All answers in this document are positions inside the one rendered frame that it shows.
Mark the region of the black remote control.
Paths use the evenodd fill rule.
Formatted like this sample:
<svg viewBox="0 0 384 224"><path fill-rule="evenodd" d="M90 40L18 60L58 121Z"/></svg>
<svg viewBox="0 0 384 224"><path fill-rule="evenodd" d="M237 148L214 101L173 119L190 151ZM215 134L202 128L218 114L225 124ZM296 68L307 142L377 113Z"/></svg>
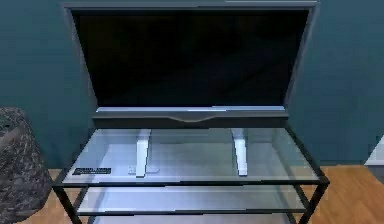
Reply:
<svg viewBox="0 0 384 224"><path fill-rule="evenodd" d="M76 168L72 175L107 175L111 174L111 168Z"/></svg>

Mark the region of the black flat television set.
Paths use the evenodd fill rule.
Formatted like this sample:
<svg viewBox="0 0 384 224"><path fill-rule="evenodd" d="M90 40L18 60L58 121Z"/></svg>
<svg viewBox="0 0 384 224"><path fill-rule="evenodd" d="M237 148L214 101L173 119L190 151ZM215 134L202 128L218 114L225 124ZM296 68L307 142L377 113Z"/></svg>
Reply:
<svg viewBox="0 0 384 224"><path fill-rule="evenodd" d="M99 129L137 128L137 176L158 129L223 129L248 177L248 129L286 125L319 0L69 2Z"/></svg>

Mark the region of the black glass television stand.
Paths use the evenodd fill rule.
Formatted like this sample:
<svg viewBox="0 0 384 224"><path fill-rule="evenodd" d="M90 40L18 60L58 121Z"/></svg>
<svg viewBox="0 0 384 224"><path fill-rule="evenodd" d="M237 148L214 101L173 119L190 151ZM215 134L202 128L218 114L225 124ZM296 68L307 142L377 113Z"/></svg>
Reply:
<svg viewBox="0 0 384 224"><path fill-rule="evenodd" d="M71 224L309 224L328 185L288 128L99 129L53 190Z"/></svg>

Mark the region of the white furniture corner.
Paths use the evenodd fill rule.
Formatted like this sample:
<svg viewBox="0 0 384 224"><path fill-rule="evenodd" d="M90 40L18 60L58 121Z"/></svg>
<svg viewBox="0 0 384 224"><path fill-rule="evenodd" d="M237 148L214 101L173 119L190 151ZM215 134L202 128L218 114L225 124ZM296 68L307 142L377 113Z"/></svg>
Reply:
<svg viewBox="0 0 384 224"><path fill-rule="evenodd" d="M384 184L384 134L373 148L364 166Z"/></svg>

